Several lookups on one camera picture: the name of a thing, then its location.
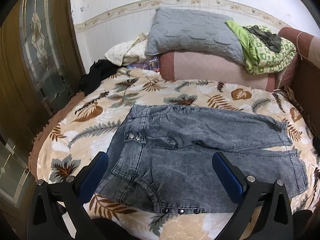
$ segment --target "blue gripper pad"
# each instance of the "blue gripper pad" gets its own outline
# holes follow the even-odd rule
[[[246,191],[246,183],[244,182],[244,175],[239,168],[233,166],[222,152],[217,152],[213,155],[212,168],[216,172],[231,201],[241,204],[244,199],[244,192]],[[237,176],[241,177],[240,180],[242,181],[239,181],[234,171],[237,173]]]
[[[79,203],[84,204],[91,200],[104,173],[108,168],[108,164],[108,155],[104,152],[99,152],[88,166],[82,168],[87,168],[90,170],[88,171],[87,176],[83,179],[82,183],[79,185],[77,194]]]

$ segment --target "green clothing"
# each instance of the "green clothing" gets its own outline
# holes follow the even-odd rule
[[[226,21],[229,28],[238,37],[244,53],[246,68],[250,74],[275,73],[284,70],[296,54],[295,45],[281,38],[281,51],[271,51],[256,35],[248,32],[232,20]],[[266,26],[259,26],[264,32],[271,32]]]

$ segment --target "colorful fabric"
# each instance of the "colorful fabric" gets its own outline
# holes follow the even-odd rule
[[[306,165],[308,189],[291,200],[292,211],[314,210],[319,200],[319,158],[309,129],[286,94],[205,80],[165,82],[150,70],[128,70],[102,81],[100,87],[82,100],[45,140],[38,157],[37,176],[54,183],[76,175],[99,151],[108,150],[117,128],[134,104],[187,105],[214,107],[263,114],[288,122],[293,146],[273,147],[273,151],[299,151]],[[140,239],[214,239],[228,222],[231,213],[172,215],[156,214],[114,203],[97,194],[84,205],[91,218],[112,219]],[[259,215],[252,217],[244,236],[249,236]]]
[[[275,73],[284,70],[296,54],[295,45],[281,38],[281,51],[271,51],[256,35],[250,33],[232,20],[226,21],[229,28],[238,37],[244,53],[246,68],[250,74]],[[271,32],[266,26],[259,26],[264,32]]]

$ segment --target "jeans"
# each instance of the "jeans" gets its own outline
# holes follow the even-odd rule
[[[281,179],[289,198],[308,187],[306,168],[291,146],[287,123],[207,107],[134,105],[108,148],[109,167],[97,193],[155,213],[234,212],[212,168],[222,151],[245,176]]]

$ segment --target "decorative wallpaper border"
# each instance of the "decorative wallpaper border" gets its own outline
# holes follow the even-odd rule
[[[105,21],[139,11],[156,9],[159,8],[159,6],[188,8],[200,6],[207,10],[222,9],[257,18],[276,28],[290,27],[290,25],[279,20],[278,18],[273,17],[268,13],[250,7],[248,5],[236,3],[229,0],[143,0],[114,8],[112,10],[99,14],[81,24],[76,24],[74,25],[75,32],[83,32]]]

